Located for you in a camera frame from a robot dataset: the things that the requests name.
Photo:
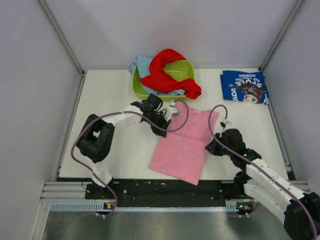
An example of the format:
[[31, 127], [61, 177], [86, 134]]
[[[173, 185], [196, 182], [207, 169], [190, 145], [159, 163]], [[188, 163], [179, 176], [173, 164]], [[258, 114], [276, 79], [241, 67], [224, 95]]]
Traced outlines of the pink t shirt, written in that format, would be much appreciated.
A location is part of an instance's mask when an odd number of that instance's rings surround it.
[[215, 126], [219, 113], [196, 110], [182, 102], [175, 106], [179, 115], [171, 118], [168, 129], [185, 125], [159, 140], [148, 168], [196, 186], [205, 162], [205, 147], [211, 142], [209, 126]]

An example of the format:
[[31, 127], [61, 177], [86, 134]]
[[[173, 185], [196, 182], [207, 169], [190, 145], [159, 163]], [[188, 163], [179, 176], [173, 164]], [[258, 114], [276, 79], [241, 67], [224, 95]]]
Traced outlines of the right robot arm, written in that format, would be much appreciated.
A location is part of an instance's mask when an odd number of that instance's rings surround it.
[[255, 150], [247, 148], [239, 130], [215, 133], [206, 150], [228, 156], [240, 168], [233, 182], [239, 198], [249, 196], [268, 209], [283, 224], [293, 240], [315, 240], [320, 235], [320, 197], [305, 192], [277, 174]]

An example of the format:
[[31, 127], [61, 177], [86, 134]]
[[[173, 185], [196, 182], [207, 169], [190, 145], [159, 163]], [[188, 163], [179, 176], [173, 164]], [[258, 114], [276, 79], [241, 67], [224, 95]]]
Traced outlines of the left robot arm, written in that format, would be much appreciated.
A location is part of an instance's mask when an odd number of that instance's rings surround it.
[[92, 180], [97, 184], [96, 192], [102, 198], [109, 198], [114, 191], [113, 185], [109, 183], [112, 180], [111, 173], [102, 161], [110, 153], [115, 131], [147, 122], [154, 134], [165, 138], [171, 118], [177, 116], [180, 111], [174, 101], [165, 108], [162, 106], [163, 101], [151, 93], [146, 100], [132, 102], [119, 112], [100, 117], [91, 114], [86, 119], [71, 149], [78, 148], [83, 156], [91, 160], [92, 165], [84, 161], [79, 163], [92, 173]]

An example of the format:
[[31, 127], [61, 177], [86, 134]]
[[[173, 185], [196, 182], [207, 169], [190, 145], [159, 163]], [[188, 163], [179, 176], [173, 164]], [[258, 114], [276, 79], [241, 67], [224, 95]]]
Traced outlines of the red t shirt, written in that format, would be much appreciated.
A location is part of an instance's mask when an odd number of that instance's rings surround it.
[[150, 75], [146, 77], [139, 76], [140, 82], [142, 85], [150, 89], [165, 94], [182, 89], [185, 91], [184, 96], [195, 100], [202, 94], [202, 88], [198, 85], [195, 79], [187, 78], [182, 81], [176, 81], [172, 76], [164, 71], [164, 67], [167, 64], [179, 60], [186, 60], [186, 58], [173, 49], [167, 48], [160, 51], [152, 58], [152, 62], [149, 65]]

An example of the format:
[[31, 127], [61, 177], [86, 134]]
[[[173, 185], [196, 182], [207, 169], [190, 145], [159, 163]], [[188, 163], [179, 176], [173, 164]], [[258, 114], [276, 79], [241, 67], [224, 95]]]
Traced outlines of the green plastic basin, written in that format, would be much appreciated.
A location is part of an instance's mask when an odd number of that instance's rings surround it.
[[[193, 65], [187, 60], [177, 60], [167, 64], [163, 70], [173, 77], [177, 82], [192, 78], [195, 79], [195, 72]], [[144, 100], [149, 95], [145, 92], [142, 83], [140, 82], [140, 75], [137, 66], [132, 70], [132, 92], [140, 99]], [[185, 95], [159, 95], [164, 102], [171, 102], [174, 100], [185, 100]]]

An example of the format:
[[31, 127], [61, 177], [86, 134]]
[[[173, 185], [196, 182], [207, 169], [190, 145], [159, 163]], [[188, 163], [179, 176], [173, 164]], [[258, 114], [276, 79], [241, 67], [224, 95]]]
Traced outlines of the folded blue printed t shirt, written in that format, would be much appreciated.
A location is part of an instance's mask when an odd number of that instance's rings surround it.
[[224, 70], [220, 75], [224, 100], [251, 104], [269, 104], [269, 91], [261, 71]]

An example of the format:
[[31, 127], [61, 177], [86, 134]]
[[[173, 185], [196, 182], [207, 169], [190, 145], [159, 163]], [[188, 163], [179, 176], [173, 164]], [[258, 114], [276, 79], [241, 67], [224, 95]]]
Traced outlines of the light blue t shirt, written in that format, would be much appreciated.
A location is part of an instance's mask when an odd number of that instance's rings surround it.
[[[129, 68], [129, 72], [132, 74], [134, 72], [134, 69], [137, 68], [138, 74], [140, 77], [147, 77], [150, 75], [149, 67], [150, 63], [152, 62], [153, 58], [145, 55], [137, 55], [136, 59], [132, 63], [132, 65]], [[183, 89], [178, 89], [171, 91], [169, 93], [159, 92], [157, 90], [154, 90], [152, 88], [148, 88], [143, 85], [143, 89], [147, 94], [155, 94], [158, 96], [182, 96], [185, 94], [185, 91]]]

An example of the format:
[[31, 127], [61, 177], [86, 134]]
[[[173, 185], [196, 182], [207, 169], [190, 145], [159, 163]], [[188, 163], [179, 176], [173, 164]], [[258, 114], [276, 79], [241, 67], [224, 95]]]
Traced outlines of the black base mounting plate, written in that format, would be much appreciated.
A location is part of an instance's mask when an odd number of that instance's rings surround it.
[[247, 202], [250, 197], [234, 188], [233, 181], [200, 180], [192, 185], [182, 180], [169, 179], [112, 179], [106, 187], [90, 183], [86, 200], [118, 199], [118, 207], [224, 207], [226, 201]]

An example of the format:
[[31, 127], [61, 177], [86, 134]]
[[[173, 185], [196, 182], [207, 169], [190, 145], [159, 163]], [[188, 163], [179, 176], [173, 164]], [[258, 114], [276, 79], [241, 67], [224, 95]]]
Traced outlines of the aluminium frame rail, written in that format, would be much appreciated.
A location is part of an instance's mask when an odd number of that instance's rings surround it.
[[[132, 196], [209, 195], [214, 199], [235, 199], [238, 192], [232, 181], [201, 180], [192, 185], [180, 180], [115, 179], [108, 185], [120, 198]], [[94, 182], [49, 182], [45, 183], [42, 198], [111, 199], [108, 188]]]

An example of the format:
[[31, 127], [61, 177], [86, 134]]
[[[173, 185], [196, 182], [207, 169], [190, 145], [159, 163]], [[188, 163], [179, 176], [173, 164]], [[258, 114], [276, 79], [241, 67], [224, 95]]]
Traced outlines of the left aluminium corner post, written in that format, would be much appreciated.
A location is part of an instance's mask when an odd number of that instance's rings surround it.
[[56, 35], [60, 45], [62, 46], [64, 52], [66, 53], [68, 59], [70, 60], [71, 64], [74, 66], [76, 71], [83, 76], [85, 71], [83, 70], [81, 64], [79, 63], [72, 47], [70, 46], [65, 34], [63, 33], [59, 23], [57, 22], [52, 10], [50, 9], [46, 0], [37, 0], [36, 1], [41, 10], [43, 11], [46, 19], [48, 20], [54, 34]]

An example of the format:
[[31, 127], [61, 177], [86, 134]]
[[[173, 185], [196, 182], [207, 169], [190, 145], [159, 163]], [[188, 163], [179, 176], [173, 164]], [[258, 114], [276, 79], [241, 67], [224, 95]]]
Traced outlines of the aluminium corner post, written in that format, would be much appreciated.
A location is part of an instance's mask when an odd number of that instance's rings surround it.
[[64, 52], [66, 53], [68, 59], [70, 60], [71, 64], [74, 66], [76, 71], [83, 76], [85, 71], [83, 70], [81, 64], [79, 63], [72, 47], [70, 46], [65, 34], [63, 33], [59, 23], [57, 22], [52, 10], [50, 9], [46, 0], [37, 0], [36, 1], [41, 10], [43, 11], [46, 19], [48, 20], [54, 34], [56, 35], [60, 45], [62, 46]]
[[297, 0], [293, 5], [292, 10], [290, 11], [288, 17], [286, 18], [284, 24], [282, 25], [279, 33], [277, 34], [274, 42], [272, 43], [269, 51], [267, 52], [265, 58], [262, 61], [262, 64], [259, 66], [258, 70], [263, 72], [271, 59], [273, 58], [275, 52], [277, 51], [279, 45], [283, 41], [284, 37], [286, 36], [288, 30], [290, 29], [291, 25], [293, 24], [294, 20], [299, 15], [300, 11], [302, 10], [303, 6], [305, 5], [306, 0]]

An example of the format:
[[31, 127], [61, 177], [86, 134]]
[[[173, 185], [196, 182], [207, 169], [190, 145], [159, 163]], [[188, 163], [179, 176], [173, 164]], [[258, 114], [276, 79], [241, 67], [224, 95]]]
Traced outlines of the right aluminium corner post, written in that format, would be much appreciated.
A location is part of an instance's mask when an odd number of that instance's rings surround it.
[[263, 72], [271, 59], [273, 58], [275, 52], [277, 51], [279, 45], [283, 41], [284, 37], [286, 36], [288, 30], [290, 29], [291, 25], [293, 24], [294, 20], [299, 15], [300, 11], [302, 10], [303, 6], [305, 5], [306, 0], [297, 0], [293, 5], [292, 10], [290, 11], [288, 17], [286, 18], [284, 24], [282, 25], [279, 33], [277, 34], [274, 42], [272, 43], [269, 51], [267, 52], [265, 58], [262, 61], [262, 64], [259, 66], [258, 70]]

